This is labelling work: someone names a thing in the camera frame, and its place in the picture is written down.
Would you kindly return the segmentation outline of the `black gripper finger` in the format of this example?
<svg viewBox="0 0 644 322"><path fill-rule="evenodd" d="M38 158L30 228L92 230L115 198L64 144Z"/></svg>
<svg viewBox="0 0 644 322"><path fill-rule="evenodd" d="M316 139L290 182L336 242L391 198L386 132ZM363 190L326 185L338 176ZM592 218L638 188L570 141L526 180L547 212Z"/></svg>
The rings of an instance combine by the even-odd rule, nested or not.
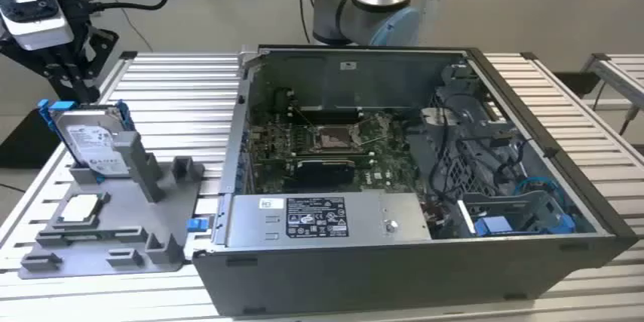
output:
<svg viewBox="0 0 644 322"><path fill-rule="evenodd" d="M111 30L98 29L94 26L88 27L88 35L80 46L76 58L83 85L88 92L88 101L96 101L100 96L96 80L114 52L119 38L119 34Z"/></svg>
<svg viewBox="0 0 644 322"><path fill-rule="evenodd" d="M27 51L19 46L16 40L3 39L2 54L47 79L59 98L76 99L75 91L63 83L63 76L68 74L63 70L54 50L44 48L36 51Z"/></svg>

